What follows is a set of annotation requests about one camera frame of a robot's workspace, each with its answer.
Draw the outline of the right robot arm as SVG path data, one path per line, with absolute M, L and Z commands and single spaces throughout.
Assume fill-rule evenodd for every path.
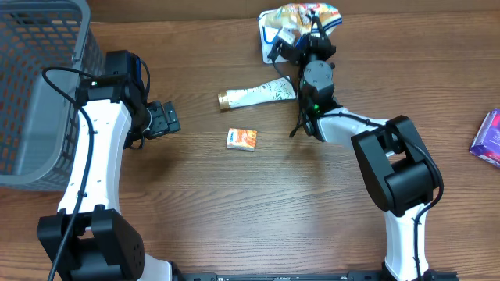
M 299 68 L 293 86 L 298 99 L 296 127 L 319 141 L 355 152 L 373 203 L 384 213 L 387 253 L 383 272 L 389 280 L 429 280 L 425 259 L 425 219 L 441 200 L 444 180 L 407 116 L 371 119 L 355 114 L 334 97 L 336 48 L 321 32 L 300 39 L 281 29 L 268 57 L 283 57 Z

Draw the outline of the colourful snack bag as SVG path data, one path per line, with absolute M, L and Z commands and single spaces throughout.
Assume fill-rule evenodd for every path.
M 320 2 L 286 4 L 277 9 L 262 12 L 259 20 L 262 20 L 266 27 L 297 30 L 301 35 L 305 35 L 319 32 L 317 24 L 313 22 L 316 17 L 320 20 L 327 35 L 330 35 L 336 26 L 343 22 L 337 8 Z

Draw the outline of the white Pantene tube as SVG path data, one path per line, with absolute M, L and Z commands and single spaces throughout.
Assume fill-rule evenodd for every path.
M 271 80 L 258 87 L 226 90 L 218 94 L 220 111 L 295 99 L 296 93 L 288 81 L 288 76 Z

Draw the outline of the red purple pantyliner pack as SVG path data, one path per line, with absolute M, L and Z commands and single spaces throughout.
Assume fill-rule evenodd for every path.
M 499 109 L 489 112 L 480 125 L 473 139 L 470 153 L 484 161 L 499 167 Z

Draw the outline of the small orange tissue pack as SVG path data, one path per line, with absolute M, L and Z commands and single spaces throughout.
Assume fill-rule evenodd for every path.
M 257 131 L 230 128 L 227 134 L 226 147 L 244 151 L 254 151 L 257 143 Z

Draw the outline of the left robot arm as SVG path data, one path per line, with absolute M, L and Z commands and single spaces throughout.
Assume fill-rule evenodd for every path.
M 147 64 L 132 52 L 108 52 L 105 72 L 77 71 L 73 97 L 42 71 L 45 82 L 78 113 L 76 154 L 56 215 L 40 218 L 37 237 L 51 259 L 49 279 L 180 280 L 171 261 L 146 254 L 138 231 L 121 215 L 124 150 L 180 130 L 173 104 L 149 101 Z

